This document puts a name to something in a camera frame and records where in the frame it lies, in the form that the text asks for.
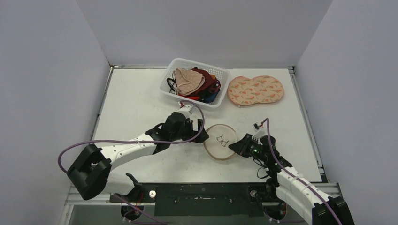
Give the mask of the beige lace bra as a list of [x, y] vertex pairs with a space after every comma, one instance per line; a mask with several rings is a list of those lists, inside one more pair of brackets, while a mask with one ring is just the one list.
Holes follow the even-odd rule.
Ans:
[[204, 76], [196, 71], [177, 68], [174, 71], [176, 79], [176, 92], [188, 96], [197, 91], [205, 82]]

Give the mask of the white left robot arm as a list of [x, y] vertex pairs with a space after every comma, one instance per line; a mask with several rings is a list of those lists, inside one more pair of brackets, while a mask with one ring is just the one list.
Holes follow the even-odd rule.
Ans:
[[204, 124], [204, 118], [193, 119], [173, 112], [165, 122], [136, 139], [114, 140], [110, 146], [103, 147], [98, 147], [96, 140], [85, 142], [66, 175], [84, 200], [108, 192], [121, 194], [128, 202], [134, 202], [140, 196], [139, 182], [131, 173], [120, 175], [113, 170], [140, 157], [160, 153], [173, 144], [203, 143], [208, 139]]

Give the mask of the white round mesh laundry bag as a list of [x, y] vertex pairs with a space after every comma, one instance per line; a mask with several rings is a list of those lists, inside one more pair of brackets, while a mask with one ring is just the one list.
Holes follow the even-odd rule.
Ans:
[[229, 148], [237, 142], [236, 131], [225, 124], [215, 124], [206, 130], [209, 138], [203, 142], [206, 152], [215, 160], [225, 161], [233, 158], [236, 153]]

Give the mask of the dark red garment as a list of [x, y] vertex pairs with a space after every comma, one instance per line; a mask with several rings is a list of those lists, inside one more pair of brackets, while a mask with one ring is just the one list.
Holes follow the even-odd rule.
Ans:
[[197, 67], [193, 68], [192, 70], [202, 74], [205, 80], [204, 83], [196, 91], [189, 95], [190, 97], [204, 98], [216, 93], [220, 89], [220, 82], [214, 75], [208, 73], [203, 69], [198, 69]]

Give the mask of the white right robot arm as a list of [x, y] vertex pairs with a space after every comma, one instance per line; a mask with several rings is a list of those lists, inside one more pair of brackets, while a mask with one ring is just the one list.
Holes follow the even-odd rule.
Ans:
[[307, 181], [277, 151], [274, 137], [265, 135], [256, 140], [246, 134], [240, 141], [230, 144], [229, 149], [252, 158], [266, 170], [265, 190], [258, 190], [255, 200], [286, 203], [309, 225], [354, 224], [346, 201], [340, 196], [330, 196]]

